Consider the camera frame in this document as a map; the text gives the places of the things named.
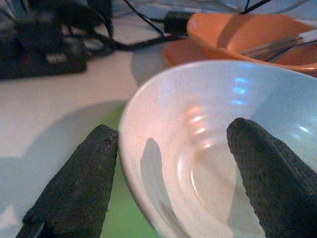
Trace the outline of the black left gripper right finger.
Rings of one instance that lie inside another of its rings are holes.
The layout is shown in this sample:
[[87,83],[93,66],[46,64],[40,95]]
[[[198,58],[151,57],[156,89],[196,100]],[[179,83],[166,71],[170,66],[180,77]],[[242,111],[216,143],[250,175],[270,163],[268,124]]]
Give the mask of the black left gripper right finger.
[[317,173],[256,122],[227,128],[250,204],[266,238],[317,238]]

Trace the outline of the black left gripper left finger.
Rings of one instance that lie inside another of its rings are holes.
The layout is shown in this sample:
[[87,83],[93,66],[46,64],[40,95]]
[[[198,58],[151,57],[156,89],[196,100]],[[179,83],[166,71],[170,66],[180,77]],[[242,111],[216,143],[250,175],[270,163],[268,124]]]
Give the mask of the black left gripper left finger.
[[94,128],[24,215],[15,238],[100,238],[117,150],[116,130]]

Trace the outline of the white ceramic bowl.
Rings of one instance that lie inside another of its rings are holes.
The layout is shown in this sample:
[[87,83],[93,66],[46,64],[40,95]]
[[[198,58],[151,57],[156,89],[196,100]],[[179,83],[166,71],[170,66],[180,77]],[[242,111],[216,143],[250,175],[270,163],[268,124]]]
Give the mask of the white ceramic bowl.
[[251,119],[317,173],[317,78],[210,60],[166,70],[127,104],[119,157],[133,198],[161,238],[265,238],[226,130]]

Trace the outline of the green plate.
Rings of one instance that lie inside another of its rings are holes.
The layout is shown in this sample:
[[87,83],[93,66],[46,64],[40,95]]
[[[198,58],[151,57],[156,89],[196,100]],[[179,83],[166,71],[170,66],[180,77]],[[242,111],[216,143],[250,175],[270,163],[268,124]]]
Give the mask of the green plate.
[[159,238],[135,203],[117,157],[111,198],[100,238]]

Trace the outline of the black electronic device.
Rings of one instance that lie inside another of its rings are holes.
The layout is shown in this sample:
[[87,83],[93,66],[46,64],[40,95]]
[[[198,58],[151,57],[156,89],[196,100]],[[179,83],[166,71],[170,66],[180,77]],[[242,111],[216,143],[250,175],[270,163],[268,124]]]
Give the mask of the black electronic device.
[[0,80],[84,72],[115,50],[112,0],[0,0]]

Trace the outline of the orange plastic bowl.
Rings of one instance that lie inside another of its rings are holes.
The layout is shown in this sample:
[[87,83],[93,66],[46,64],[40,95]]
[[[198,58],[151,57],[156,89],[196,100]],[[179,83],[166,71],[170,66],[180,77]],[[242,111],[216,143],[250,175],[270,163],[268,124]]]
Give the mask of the orange plastic bowl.
[[[259,63],[263,60],[240,52],[312,29],[283,14],[195,13],[187,23],[189,38],[201,46],[210,59]],[[317,44],[294,47],[269,64],[317,77]]]

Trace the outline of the orange plate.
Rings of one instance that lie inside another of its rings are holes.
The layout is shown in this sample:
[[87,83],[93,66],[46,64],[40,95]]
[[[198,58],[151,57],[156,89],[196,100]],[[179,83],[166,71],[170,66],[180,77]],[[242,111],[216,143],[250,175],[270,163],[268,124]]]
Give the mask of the orange plate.
[[169,66],[209,59],[203,49],[190,39],[166,43],[163,47],[163,55]]

